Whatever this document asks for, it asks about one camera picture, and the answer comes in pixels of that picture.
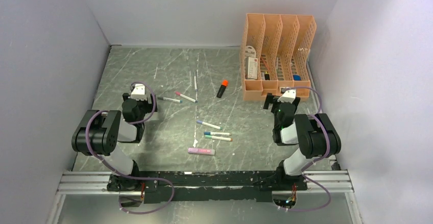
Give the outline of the black orange highlighter body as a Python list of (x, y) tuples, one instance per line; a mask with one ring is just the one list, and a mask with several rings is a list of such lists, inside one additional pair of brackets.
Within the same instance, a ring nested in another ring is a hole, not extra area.
[(216, 94), (216, 97), (217, 98), (221, 98), (222, 96), (223, 96), (223, 94), (224, 94), (224, 92), (225, 92), (225, 90), (226, 90), (226, 85), (221, 85), (220, 86), (220, 88), (219, 88), (219, 90), (218, 90), (218, 92), (217, 92), (217, 94)]

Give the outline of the green capped orange marker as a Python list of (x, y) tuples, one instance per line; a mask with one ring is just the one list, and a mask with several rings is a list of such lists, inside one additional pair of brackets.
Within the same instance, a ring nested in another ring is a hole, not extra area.
[(205, 135), (205, 138), (212, 139), (212, 140), (233, 141), (232, 138), (213, 136), (213, 135)]

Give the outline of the orange mesh file organizer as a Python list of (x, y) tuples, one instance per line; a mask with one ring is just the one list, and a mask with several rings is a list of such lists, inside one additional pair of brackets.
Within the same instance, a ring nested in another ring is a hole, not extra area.
[[(312, 15), (248, 13), (239, 54), (243, 99), (263, 101), (267, 93), (278, 95), (281, 87), (294, 87), (297, 97), (308, 100), (311, 80), (307, 59), (316, 30)], [(257, 80), (246, 79), (247, 45), (257, 52)], [(302, 80), (294, 81), (294, 74)]]

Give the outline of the white packaged item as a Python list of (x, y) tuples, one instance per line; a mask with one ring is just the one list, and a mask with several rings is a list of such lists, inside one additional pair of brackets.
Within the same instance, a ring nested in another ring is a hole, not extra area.
[(257, 80), (258, 59), (257, 52), (253, 46), (246, 46), (244, 62), (246, 79)]

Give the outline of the purple highlighter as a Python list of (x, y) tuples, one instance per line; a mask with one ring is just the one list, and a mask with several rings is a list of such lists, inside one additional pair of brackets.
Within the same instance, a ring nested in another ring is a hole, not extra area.
[(190, 147), (190, 148), (188, 148), (187, 152), (189, 154), (193, 154), (193, 155), (208, 155), (208, 156), (214, 156), (215, 155), (215, 150), (205, 149), (205, 148)]

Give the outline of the teal capped white marker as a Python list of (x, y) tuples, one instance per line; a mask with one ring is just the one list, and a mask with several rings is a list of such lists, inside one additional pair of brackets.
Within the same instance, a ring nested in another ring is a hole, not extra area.
[(225, 133), (225, 132), (204, 132), (204, 135), (210, 135), (210, 136), (231, 136), (231, 133)]

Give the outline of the pink capped white marker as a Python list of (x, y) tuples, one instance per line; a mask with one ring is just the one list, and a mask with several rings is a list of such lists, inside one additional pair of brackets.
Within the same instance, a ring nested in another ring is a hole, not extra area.
[(177, 96), (180, 96), (180, 97), (182, 97), (182, 98), (184, 98), (184, 99), (187, 99), (188, 101), (191, 101), (191, 102), (193, 102), (193, 103), (198, 103), (198, 101), (197, 101), (196, 99), (194, 99), (194, 98), (192, 98), (192, 97), (189, 97), (189, 96), (187, 96), (187, 95), (184, 95), (184, 94), (182, 94), (182, 93), (180, 93), (180, 92), (178, 92), (178, 91), (176, 91), (175, 94), (176, 94)]

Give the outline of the blue object in organizer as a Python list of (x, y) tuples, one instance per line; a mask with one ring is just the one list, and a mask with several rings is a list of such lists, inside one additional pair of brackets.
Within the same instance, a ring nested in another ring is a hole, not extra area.
[(294, 81), (301, 81), (302, 80), (302, 78), (297, 74), (293, 75), (293, 79), (294, 79)]

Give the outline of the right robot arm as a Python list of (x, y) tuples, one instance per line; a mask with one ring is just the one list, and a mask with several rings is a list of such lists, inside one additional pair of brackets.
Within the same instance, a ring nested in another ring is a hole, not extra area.
[(325, 113), (296, 114), (300, 98), (290, 95), (277, 96), (268, 93), (263, 108), (272, 105), (274, 115), (272, 138), (278, 146), (297, 145), (298, 149), (281, 161), (269, 181), (281, 190), (289, 190), (295, 179), (313, 163), (336, 155), (341, 151), (341, 139)]

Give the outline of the blue capped white marker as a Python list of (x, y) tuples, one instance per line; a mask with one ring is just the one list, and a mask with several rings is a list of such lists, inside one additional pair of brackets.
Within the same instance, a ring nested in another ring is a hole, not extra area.
[(221, 126), (213, 125), (211, 123), (207, 123), (207, 122), (204, 122), (204, 121), (201, 121), (201, 120), (197, 120), (196, 123), (204, 125), (204, 126), (207, 126), (207, 127), (214, 128), (216, 130), (222, 130)]

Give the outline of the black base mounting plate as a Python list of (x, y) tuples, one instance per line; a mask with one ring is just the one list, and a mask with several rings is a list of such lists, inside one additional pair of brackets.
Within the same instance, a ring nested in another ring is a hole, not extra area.
[(255, 200), (272, 202), (273, 192), (306, 190), (302, 175), (288, 176), (283, 170), (262, 171), (141, 171), (133, 180), (111, 175), (107, 191), (125, 196), (137, 192), (146, 204), (172, 200), (180, 201), (228, 201)]

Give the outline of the grey capped white marker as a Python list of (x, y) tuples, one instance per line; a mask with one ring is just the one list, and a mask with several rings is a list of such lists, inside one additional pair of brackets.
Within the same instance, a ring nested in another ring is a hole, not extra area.
[(173, 103), (182, 103), (182, 100), (180, 99), (174, 99), (174, 98), (168, 98), (168, 97), (157, 97), (158, 100), (162, 100), (162, 101), (168, 101), (168, 102), (173, 102)]

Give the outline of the aluminium rail frame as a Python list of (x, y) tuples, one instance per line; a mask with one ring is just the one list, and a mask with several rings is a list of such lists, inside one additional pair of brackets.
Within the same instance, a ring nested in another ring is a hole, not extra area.
[[(354, 188), (346, 170), (314, 170), (305, 175), (324, 186), (330, 193), (353, 193)], [(59, 194), (108, 194), (109, 172), (66, 171), (57, 192)]]

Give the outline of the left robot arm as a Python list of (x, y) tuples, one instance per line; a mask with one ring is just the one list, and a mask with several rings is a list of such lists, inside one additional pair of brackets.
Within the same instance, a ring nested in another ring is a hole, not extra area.
[(73, 133), (71, 146), (77, 153), (94, 156), (112, 171), (109, 190), (135, 191), (141, 185), (140, 170), (118, 143), (140, 143), (145, 132), (144, 121), (155, 112), (157, 104), (153, 95), (138, 98), (124, 93), (121, 110), (88, 110)]

